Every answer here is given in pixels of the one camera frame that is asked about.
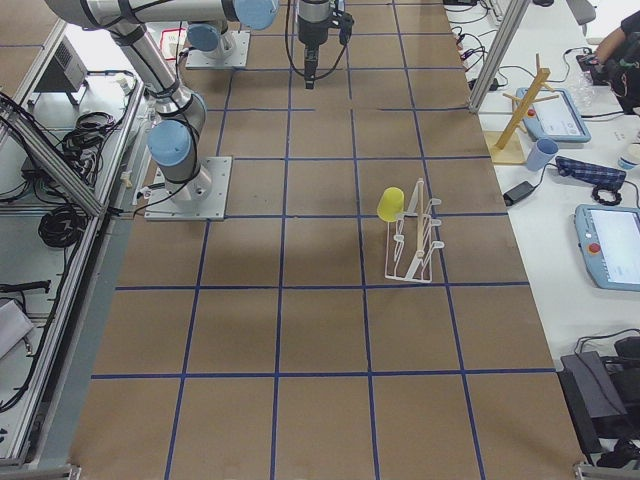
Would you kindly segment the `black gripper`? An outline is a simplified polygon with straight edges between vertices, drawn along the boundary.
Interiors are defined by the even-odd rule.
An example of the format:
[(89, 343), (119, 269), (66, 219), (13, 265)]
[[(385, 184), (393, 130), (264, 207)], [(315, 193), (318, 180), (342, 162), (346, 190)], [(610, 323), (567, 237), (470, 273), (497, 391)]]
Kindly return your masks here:
[(319, 62), (319, 47), (328, 40), (329, 30), (339, 31), (339, 42), (349, 43), (354, 26), (353, 16), (342, 9), (343, 1), (301, 0), (297, 2), (298, 39), (305, 46), (304, 82), (313, 90)]

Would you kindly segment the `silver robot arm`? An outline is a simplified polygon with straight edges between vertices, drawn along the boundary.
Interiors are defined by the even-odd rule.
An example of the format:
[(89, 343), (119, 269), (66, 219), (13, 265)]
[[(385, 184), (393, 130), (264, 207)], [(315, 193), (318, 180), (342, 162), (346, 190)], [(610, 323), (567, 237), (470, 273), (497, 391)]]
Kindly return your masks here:
[(188, 43), (202, 52), (215, 52), (221, 49), (231, 22), (253, 30), (270, 27), (278, 13), (278, 2), (50, 1), (47, 5), (70, 24), (110, 34), (156, 101), (161, 121), (150, 131), (147, 145), (164, 176), (168, 199), (181, 202), (203, 198), (212, 183), (198, 154), (206, 105), (183, 83), (177, 68), (164, 59), (147, 26), (185, 21)]

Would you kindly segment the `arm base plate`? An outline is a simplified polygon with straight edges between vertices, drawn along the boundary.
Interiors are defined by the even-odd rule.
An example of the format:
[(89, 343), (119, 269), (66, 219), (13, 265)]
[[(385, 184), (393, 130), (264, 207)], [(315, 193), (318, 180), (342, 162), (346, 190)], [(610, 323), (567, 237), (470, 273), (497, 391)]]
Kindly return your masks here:
[(225, 217), (233, 159), (230, 156), (206, 157), (200, 160), (199, 174), (185, 186), (166, 183), (160, 168), (149, 198), (151, 206), (144, 210), (149, 221), (222, 221)]
[(250, 43), (249, 31), (227, 31), (215, 50), (205, 52), (193, 49), (186, 60), (189, 70), (244, 69)]

